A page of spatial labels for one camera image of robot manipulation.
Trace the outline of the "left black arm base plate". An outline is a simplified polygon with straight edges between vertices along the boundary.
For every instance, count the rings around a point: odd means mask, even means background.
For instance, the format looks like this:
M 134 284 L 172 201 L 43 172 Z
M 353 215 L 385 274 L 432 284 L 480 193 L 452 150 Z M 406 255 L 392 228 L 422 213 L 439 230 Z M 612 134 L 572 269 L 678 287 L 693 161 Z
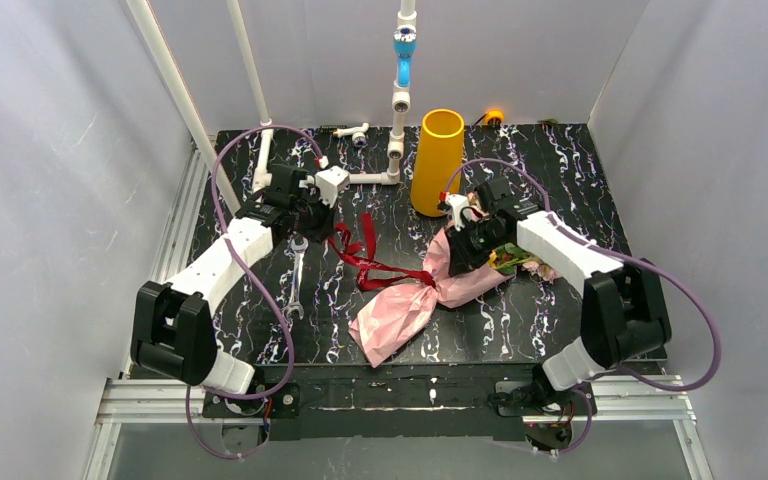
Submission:
M 205 390 L 201 415 L 207 419 L 294 419 L 300 414 L 301 385 L 285 384 L 277 393 L 256 400 L 223 397 Z

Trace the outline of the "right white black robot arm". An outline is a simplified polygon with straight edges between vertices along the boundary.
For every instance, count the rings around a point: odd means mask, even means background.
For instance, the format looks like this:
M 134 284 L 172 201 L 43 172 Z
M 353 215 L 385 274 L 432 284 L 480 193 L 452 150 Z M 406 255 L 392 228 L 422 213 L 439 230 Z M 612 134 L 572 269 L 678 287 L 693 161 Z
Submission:
M 593 250 L 583 237 L 565 234 L 555 214 L 516 198 L 507 181 L 484 182 L 472 197 L 443 192 L 439 207 L 453 222 L 445 231 L 450 275 L 488 265 L 495 250 L 512 243 L 556 270 L 581 296 L 578 336 L 535 366 L 530 383 L 517 388 L 514 398 L 546 404 L 671 339 L 656 274 Z

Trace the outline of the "pink paper flower bouquet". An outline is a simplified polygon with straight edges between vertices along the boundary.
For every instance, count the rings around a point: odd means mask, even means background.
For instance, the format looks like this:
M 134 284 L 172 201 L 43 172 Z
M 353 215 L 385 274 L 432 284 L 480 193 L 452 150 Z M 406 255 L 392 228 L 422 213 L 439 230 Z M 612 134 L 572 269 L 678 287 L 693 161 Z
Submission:
M 416 280 L 387 286 L 360 309 L 349 325 L 349 333 L 372 367 L 380 366 L 423 330 L 440 306 L 461 307 L 519 272 L 547 282 L 561 277 L 538 256 L 512 244 L 497 248 L 474 271 L 451 276 L 449 266 L 449 244 L 440 230 L 422 262 L 422 271 L 430 275 L 432 285 Z

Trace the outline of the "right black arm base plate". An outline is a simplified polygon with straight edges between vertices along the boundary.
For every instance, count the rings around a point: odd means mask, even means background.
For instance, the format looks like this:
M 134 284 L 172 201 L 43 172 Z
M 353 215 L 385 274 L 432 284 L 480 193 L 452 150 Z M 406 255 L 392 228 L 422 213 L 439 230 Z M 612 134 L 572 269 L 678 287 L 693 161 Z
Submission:
M 566 390 L 560 393 L 546 393 L 540 386 L 534 386 L 530 380 L 503 380 L 495 383 L 494 390 L 488 396 L 489 405 L 502 417 L 522 417 L 538 415 L 554 415 L 561 412 L 570 414 L 586 414 L 587 409 L 597 412 L 592 389 L 581 387 L 578 393 Z

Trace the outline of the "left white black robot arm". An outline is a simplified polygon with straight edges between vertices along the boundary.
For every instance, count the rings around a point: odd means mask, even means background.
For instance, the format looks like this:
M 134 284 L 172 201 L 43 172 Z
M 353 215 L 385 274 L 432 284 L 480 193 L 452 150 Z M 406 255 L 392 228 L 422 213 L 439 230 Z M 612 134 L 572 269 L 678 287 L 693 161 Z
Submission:
M 236 400 L 255 400 L 251 364 L 221 351 L 213 318 L 218 307 L 247 277 L 276 315 L 286 318 L 252 266 L 288 238 L 322 242 L 334 232 L 340 194 L 349 173 L 331 166 L 317 173 L 278 165 L 270 183 L 253 192 L 223 222 L 223 233 L 182 271 L 158 283 L 144 283 L 136 295 L 130 358 L 138 366 L 188 386 Z

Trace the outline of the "small white pipe elbow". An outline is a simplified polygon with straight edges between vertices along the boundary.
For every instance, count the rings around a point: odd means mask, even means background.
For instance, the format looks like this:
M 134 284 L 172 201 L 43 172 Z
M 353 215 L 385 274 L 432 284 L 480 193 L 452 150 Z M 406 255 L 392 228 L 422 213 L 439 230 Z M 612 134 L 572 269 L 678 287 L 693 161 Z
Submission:
M 360 149 L 364 148 L 368 143 L 367 132 L 369 127 L 370 125 L 364 122 L 354 127 L 336 128 L 332 136 L 335 138 L 348 138 L 354 148 Z

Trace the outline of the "red printed ribbon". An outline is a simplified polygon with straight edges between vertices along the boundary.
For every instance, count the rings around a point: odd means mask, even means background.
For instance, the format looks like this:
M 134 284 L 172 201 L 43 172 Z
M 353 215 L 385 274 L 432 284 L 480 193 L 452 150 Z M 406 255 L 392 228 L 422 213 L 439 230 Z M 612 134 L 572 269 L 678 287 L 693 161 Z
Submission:
M 361 215 L 363 238 L 352 241 L 349 227 L 339 222 L 335 232 L 327 239 L 327 244 L 341 261 L 357 269 L 356 284 L 361 291 L 373 291 L 394 286 L 398 282 L 411 280 L 425 286 L 435 287 L 432 275 L 425 270 L 412 270 L 379 262 L 377 253 L 377 234 L 375 223 L 370 213 Z

